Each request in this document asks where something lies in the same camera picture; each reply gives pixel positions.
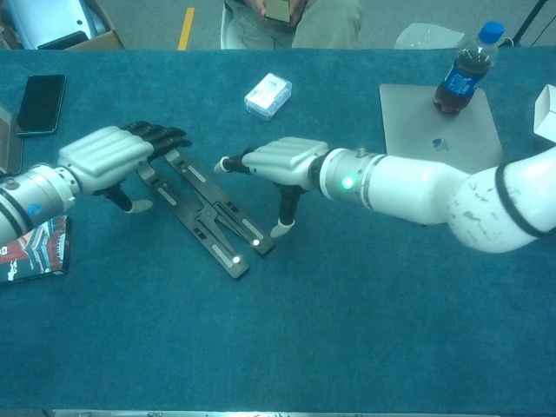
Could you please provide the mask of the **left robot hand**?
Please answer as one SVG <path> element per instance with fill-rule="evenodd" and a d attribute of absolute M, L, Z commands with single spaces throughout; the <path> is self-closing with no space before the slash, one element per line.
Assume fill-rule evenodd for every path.
<path fill-rule="evenodd" d="M 131 200 L 122 181 L 140 166 L 191 141 L 177 127 L 145 121 L 98 129 L 59 150 L 56 172 L 76 192 L 102 195 L 128 214 L 152 207 L 149 200 Z"/>

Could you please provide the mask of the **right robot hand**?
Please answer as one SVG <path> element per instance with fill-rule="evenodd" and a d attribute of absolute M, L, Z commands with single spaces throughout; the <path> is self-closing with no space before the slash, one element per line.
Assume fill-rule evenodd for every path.
<path fill-rule="evenodd" d="M 279 216 L 270 232 L 271 237 L 277 238 L 295 225 L 295 212 L 301 195 L 316 188 L 310 174 L 311 166 L 328 151 L 329 147 L 323 141 L 283 137 L 246 149 L 235 156 L 224 156 L 215 165 L 214 171 L 257 175 L 278 188 L 281 195 Z"/>

